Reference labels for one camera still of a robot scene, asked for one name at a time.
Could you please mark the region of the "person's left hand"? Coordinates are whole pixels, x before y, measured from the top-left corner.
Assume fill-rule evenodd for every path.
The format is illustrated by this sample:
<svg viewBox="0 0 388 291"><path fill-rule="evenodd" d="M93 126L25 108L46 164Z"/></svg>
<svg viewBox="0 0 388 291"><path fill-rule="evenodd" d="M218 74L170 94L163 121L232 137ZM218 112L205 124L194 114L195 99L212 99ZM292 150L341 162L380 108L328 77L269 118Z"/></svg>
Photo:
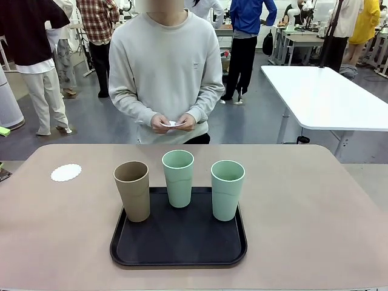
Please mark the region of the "person's left hand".
<svg viewBox="0 0 388 291"><path fill-rule="evenodd" d="M196 120L195 118L189 114L184 113L176 122L176 129L191 132L195 129L196 126Z"/></svg>

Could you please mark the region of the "person's right hand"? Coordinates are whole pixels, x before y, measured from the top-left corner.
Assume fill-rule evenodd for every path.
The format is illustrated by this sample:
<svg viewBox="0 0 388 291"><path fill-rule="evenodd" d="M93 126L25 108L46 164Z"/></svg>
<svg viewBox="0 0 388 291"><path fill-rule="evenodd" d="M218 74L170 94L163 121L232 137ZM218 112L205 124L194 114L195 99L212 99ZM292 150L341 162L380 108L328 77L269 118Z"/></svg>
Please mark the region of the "person's right hand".
<svg viewBox="0 0 388 291"><path fill-rule="evenodd" d="M156 134L166 134L169 131L169 120L162 114L155 114L151 119L151 127Z"/></svg>

